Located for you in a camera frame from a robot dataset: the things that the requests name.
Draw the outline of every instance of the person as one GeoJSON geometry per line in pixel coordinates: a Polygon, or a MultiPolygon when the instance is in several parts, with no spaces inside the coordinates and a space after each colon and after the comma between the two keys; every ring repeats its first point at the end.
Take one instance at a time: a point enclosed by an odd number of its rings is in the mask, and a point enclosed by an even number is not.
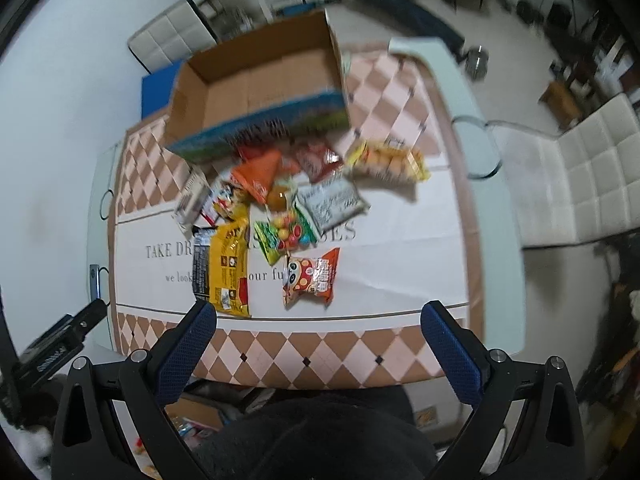
{"type": "Polygon", "coordinates": [[[194,455],[216,480],[422,480],[436,463],[402,386],[277,390],[194,455]]]}

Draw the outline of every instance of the cardboard box under table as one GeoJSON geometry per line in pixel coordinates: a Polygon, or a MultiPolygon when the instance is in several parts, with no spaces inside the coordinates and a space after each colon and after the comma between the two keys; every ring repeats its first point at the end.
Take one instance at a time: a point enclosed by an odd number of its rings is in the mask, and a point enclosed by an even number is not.
{"type": "Polygon", "coordinates": [[[347,128],[340,56],[324,12],[265,25],[185,63],[163,145],[193,164],[237,144],[347,128]]]}

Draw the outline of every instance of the table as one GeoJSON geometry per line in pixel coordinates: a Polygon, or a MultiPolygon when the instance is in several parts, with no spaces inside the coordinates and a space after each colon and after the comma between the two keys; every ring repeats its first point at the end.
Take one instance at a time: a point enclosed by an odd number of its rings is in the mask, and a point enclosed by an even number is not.
{"type": "MultiPolygon", "coordinates": [[[[441,43],[429,40],[394,40],[390,50],[414,54],[430,67],[451,116],[473,114],[481,119],[477,105],[468,92],[457,66],[441,43]]],[[[459,136],[462,152],[471,173],[475,173],[472,168],[490,166],[495,162],[497,154],[492,151],[486,136],[479,134],[477,130],[471,131],[468,124],[455,124],[454,129],[459,136]]],[[[112,157],[118,149],[117,146],[113,148],[112,157]]],[[[111,186],[108,189],[113,187],[113,178],[105,177],[104,173],[103,170],[96,172],[92,204],[98,196],[105,195],[106,190],[100,192],[105,184],[111,186]]],[[[517,352],[524,343],[524,274],[504,177],[498,172],[492,179],[471,182],[470,190],[476,203],[484,270],[484,341],[489,348],[499,346],[509,352],[517,352]]],[[[162,222],[162,215],[157,215],[156,218],[155,221],[162,222]]],[[[97,221],[95,216],[92,216],[89,234],[91,249],[88,250],[88,258],[90,263],[100,260],[107,263],[105,267],[111,268],[104,243],[106,232],[105,222],[101,219],[97,221]]],[[[180,319],[179,314],[171,312],[162,315],[156,312],[153,318],[161,319],[149,319],[140,316],[139,310],[127,309],[128,307],[123,305],[122,311],[110,320],[110,330],[117,331],[128,326],[130,336],[142,337],[139,339],[139,345],[145,347],[152,345],[162,330],[173,326],[180,319]]],[[[468,314],[465,305],[454,306],[451,311],[459,319],[464,319],[468,314]]],[[[207,349],[195,373],[241,384],[294,388],[380,386],[423,380],[437,376],[441,371],[432,355],[428,355],[430,350],[424,344],[417,327],[418,316],[417,312],[400,313],[394,316],[395,326],[385,324],[382,321],[384,318],[369,317],[365,323],[366,327],[363,327],[366,330],[345,330],[344,320],[333,319],[324,324],[323,330],[327,332],[322,333],[309,328],[308,324],[313,323],[313,320],[297,321],[294,333],[281,329],[269,330],[268,325],[275,322],[269,319],[226,320],[221,323],[226,326],[216,333],[210,346],[211,350],[207,349]],[[245,330],[238,329],[238,322],[243,323],[242,327],[245,330]],[[317,333],[317,337],[301,337],[300,334],[305,333],[305,330],[317,333]],[[329,347],[332,352],[327,352],[325,347],[329,347]],[[233,374],[229,373],[228,366],[219,366],[221,356],[225,357],[227,365],[231,363],[235,368],[233,374]],[[322,366],[316,367],[311,374],[308,371],[313,368],[309,368],[303,359],[309,359],[308,356],[312,363],[318,363],[319,358],[327,359],[328,356],[333,356],[331,359],[334,362],[321,363],[322,366]],[[404,360],[402,375],[393,367],[389,373],[384,366],[376,366],[373,358],[378,359],[382,356],[385,356],[383,359],[386,362],[404,360]],[[278,359],[299,363],[294,368],[289,366],[283,372],[276,370],[278,367],[273,367],[274,363],[278,363],[278,359]],[[344,365],[344,360],[347,359],[352,361],[351,368],[344,365]],[[408,367],[407,359],[412,360],[408,367]],[[357,370],[354,371],[354,361],[366,362],[367,366],[356,366],[357,370]]]]}

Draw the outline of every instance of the screw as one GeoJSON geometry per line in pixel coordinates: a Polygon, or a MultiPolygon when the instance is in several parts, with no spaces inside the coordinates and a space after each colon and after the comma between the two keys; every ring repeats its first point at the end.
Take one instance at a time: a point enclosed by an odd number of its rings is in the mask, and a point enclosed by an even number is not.
{"type": "Polygon", "coordinates": [[[82,370],[82,368],[84,368],[85,365],[86,365],[86,357],[79,357],[74,361],[73,367],[76,370],[82,370]]]}
{"type": "Polygon", "coordinates": [[[133,362],[141,363],[146,359],[146,350],[143,350],[142,348],[135,350],[129,357],[133,362]]]}
{"type": "Polygon", "coordinates": [[[489,352],[489,357],[497,363],[503,363],[507,360],[507,354],[504,352],[504,350],[500,350],[499,348],[494,348],[493,350],[491,350],[489,352]]]}
{"type": "Polygon", "coordinates": [[[562,358],[557,355],[551,356],[551,359],[549,360],[551,361],[553,368],[557,368],[558,370],[562,370],[562,368],[564,368],[564,361],[562,361],[562,358]]]}

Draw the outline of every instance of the cardboard box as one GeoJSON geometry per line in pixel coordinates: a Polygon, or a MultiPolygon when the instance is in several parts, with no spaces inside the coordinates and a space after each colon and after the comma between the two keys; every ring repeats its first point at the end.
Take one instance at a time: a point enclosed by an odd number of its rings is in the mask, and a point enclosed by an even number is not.
{"type": "Polygon", "coordinates": [[[237,144],[348,127],[340,54],[319,11],[265,25],[186,62],[163,145],[200,164],[237,144]]]}

